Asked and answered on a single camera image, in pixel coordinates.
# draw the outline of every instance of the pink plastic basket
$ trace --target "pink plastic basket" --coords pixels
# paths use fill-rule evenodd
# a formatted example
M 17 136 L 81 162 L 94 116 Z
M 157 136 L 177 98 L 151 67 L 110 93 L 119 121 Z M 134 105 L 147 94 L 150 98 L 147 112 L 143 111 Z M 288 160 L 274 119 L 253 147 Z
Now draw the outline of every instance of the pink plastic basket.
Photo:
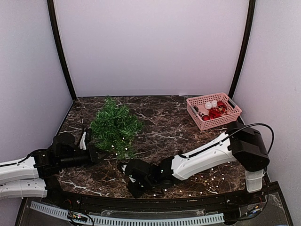
M 193 107 L 196 106 L 198 108 L 198 112 L 207 114 L 209 111 L 205 108 L 204 104 L 213 100 L 223 101 L 223 103 L 227 105 L 228 115 L 204 121 L 201 119 L 201 117 Z M 241 109 L 233 102 L 233 100 L 229 98 L 225 93 L 216 93 L 201 97 L 188 98 L 187 110 L 201 131 L 236 121 L 242 112 Z

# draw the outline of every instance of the basket handle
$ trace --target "basket handle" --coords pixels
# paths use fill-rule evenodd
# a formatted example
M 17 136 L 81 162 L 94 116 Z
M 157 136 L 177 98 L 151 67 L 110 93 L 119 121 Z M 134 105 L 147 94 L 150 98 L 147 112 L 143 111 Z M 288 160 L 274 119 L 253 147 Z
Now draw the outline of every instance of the basket handle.
M 197 111 L 194 109 L 194 107 L 190 105 L 190 108 L 191 108 L 192 112 L 195 114 L 195 116 L 197 116 L 198 113 L 197 113 Z
M 229 105 L 231 105 L 231 107 L 235 108 L 235 106 L 237 105 L 230 97 L 228 99 L 228 103 Z

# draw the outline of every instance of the black cable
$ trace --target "black cable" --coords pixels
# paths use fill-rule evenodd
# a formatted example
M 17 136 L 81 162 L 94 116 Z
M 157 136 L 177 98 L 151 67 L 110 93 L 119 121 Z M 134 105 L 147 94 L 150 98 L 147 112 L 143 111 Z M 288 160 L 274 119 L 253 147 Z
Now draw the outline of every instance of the black cable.
M 267 204 L 268 204 L 268 202 L 269 202 L 269 185 L 268 185 L 268 182 L 267 182 L 266 178 L 264 177 L 263 179 L 264 179 L 264 182 L 265 182 L 266 188 L 267 188 L 267 200 L 266 200 L 266 202 L 265 202 L 263 208 L 261 209 L 261 211 L 259 211 L 258 214 L 254 213 L 255 215 L 252 216 L 252 217 L 250 217 L 250 218 L 245 218 L 245 217 L 247 217 L 248 215 L 242 215 L 241 217 L 239 217 L 239 218 L 237 218 L 237 219 L 227 219 L 227 218 L 225 218 L 225 220 L 227 220 L 227 221 L 245 221 L 245 220 L 251 220 L 251 219 L 253 219 L 253 218 L 259 216 L 259 215 L 263 212 L 263 210 L 267 207 Z
M 5 167 L 5 166 L 13 166 L 13 165 L 17 165 L 20 164 L 21 162 L 29 159 L 36 151 L 30 152 L 25 158 L 23 158 L 22 160 L 18 161 L 18 162 L 12 162 L 12 163 L 8 163 L 8 164 L 4 164 L 4 165 L 0 165 L 0 167 Z
M 84 169 L 84 168 L 81 167 L 80 172 L 79 172 L 77 175 L 75 175 L 75 176 L 72 176 L 72 177 L 66 177 L 65 175 L 66 175 L 66 173 L 68 172 L 68 168 L 66 168 L 66 172 L 63 174 L 63 177 L 64 177 L 64 178 L 67 178 L 67 179 L 76 178 L 76 177 L 78 177 L 78 176 L 82 173 L 83 169 Z
M 194 157 L 194 156 L 197 156 L 198 154 L 200 154 L 200 153 L 202 153 L 202 152 L 204 152 L 204 151 L 206 151 L 206 150 L 208 150 L 208 149 L 210 149 L 210 148 L 212 148 L 212 147 L 218 146 L 220 143 L 224 142 L 225 140 L 227 140 L 229 137 L 235 135 L 236 133 L 238 133 L 238 132 L 240 132 L 240 131 L 242 131 L 242 130 L 244 130 L 244 129 L 246 129 L 246 128 L 252 127 L 252 126 L 265 126 L 265 127 L 267 127 L 267 128 L 270 129 L 270 131 L 271 131 L 271 133 L 272 133 L 272 141 L 271 141 L 271 144 L 270 144 L 269 150 L 268 150 L 268 154 L 269 154 L 270 151 L 271 151 L 271 149 L 272 149 L 272 146 L 273 146 L 273 144 L 274 144 L 274 131 L 273 131 L 272 127 L 269 126 L 269 125 L 267 125 L 267 124 L 264 124 L 264 123 L 253 123 L 253 124 L 246 125 L 246 126 L 244 126 L 243 128 L 240 128 L 240 129 L 236 130 L 235 132 L 233 132 L 233 133 L 231 133 L 230 135 L 228 135 L 227 137 L 225 137 L 223 140 L 221 140 L 221 141 L 219 141 L 219 142 L 216 142 L 215 144 L 210 145 L 209 147 L 206 147 L 206 148 L 204 148 L 204 149 L 202 149 L 202 150 L 200 150 L 200 151 L 198 151 L 198 152 L 195 152 L 194 154 L 191 154 L 191 155 L 189 155 L 189 156 L 185 156 L 185 155 L 182 155 L 182 154 L 181 154 L 181 155 L 179 155 L 179 156 L 180 156 L 181 158 L 184 158 L 184 159 L 192 158 L 192 157 Z
M 94 220 L 92 219 L 91 216 L 89 216 L 89 214 L 86 214 L 86 213 L 81 212 L 81 211 L 79 211 L 79 210 L 76 210 L 76 211 L 68 210 L 68 211 L 69 211 L 69 212 L 81 213 L 82 215 L 85 215 L 86 217 L 88 217 L 88 218 L 91 220 L 92 226 L 94 226 Z

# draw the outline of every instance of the white cable tray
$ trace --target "white cable tray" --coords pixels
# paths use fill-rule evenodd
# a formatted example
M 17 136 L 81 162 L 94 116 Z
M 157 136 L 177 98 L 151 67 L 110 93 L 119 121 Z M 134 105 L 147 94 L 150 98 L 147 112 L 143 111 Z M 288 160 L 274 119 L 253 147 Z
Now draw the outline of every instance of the white cable tray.
M 45 213 L 55 218 L 67 220 L 68 210 L 60 209 L 50 205 L 32 201 L 31 209 Z M 209 216 L 201 216 L 194 218 L 179 218 L 179 219 L 124 219 L 124 218 L 108 218 L 89 214 L 94 220 L 95 226 L 203 226 L 217 223 L 223 223 L 223 214 L 214 214 Z M 87 222 L 73 220 L 74 222 L 92 225 L 88 218 Z

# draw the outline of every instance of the red ornament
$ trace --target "red ornament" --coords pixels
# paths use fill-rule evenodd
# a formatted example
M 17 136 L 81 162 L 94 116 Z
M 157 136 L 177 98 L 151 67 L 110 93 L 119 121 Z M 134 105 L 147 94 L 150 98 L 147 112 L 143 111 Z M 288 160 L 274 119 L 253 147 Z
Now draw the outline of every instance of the red ornament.
M 213 107 L 209 110 L 209 116 L 213 119 L 216 119 L 218 117 L 221 117 L 222 113 L 219 111 L 217 107 Z
M 202 120 L 207 121 L 210 120 L 210 116 L 209 115 L 203 115 Z
M 221 100 L 217 102 L 217 107 L 221 113 L 226 113 L 227 106 Z

